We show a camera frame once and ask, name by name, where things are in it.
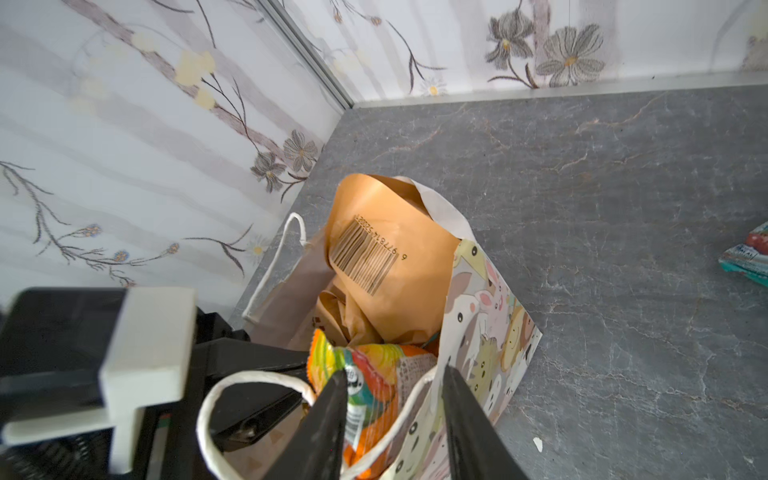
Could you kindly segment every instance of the wall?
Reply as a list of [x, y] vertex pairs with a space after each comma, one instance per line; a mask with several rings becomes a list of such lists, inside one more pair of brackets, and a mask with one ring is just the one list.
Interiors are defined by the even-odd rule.
[[341, 111], [251, 0], [0, 5], [0, 304], [197, 288], [225, 318]]
[[355, 101], [768, 69], [768, 0], [284, 5]]

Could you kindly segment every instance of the snack wrapper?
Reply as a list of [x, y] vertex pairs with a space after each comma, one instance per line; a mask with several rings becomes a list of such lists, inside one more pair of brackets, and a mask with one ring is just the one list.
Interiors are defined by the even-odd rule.
[[[347, 376], [347, 465], [353, 465], [389, 431], [413, 386], [436, 363], [434, 355], [410, 345], [334, 347], [321, 330], [315, 330], [306, 364], [312, 387], [319, 394], [336, 371], [343, 369]], [[392, 446], [358, 478], [381, 475], [388, 465], [390, 449]]]
[[768, 286], [768, 222], [752, 230], [744, 243], [726, 250], [720, 256], [720, 266]]

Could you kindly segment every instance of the marble surface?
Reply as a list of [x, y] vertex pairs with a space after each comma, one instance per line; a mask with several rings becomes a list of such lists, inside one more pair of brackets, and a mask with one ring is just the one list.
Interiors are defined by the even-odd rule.
[[531, 480], [768, 475], [768, 289], [717, 265], [768, 220], [768, 87], [348, 111], [310, 235], [354, 172], [442, 193], [544, 332], [497, 425]]

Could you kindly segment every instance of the barcode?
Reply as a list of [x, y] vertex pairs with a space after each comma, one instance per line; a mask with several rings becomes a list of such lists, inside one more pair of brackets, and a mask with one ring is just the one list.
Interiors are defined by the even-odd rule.
[[362, 423], [366, 419], [365, 405], [346, 405], [346, 423], [344, 424], [344, 441], [357, 450], [362, 434]]
[[376, 294], [396, 258], [397, 253], [375, 239], [357, 219], [344, 230], [330, 254], [331, 262], [370, 295]]

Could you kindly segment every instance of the barcode number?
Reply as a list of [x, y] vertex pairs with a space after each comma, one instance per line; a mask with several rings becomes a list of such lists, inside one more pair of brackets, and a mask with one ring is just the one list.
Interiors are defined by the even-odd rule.
[[369, 295], [375, 295], [395, 264], [397, 251], [380, 243], [356, 218], [343, 231], [329, 256], [353, 282]]

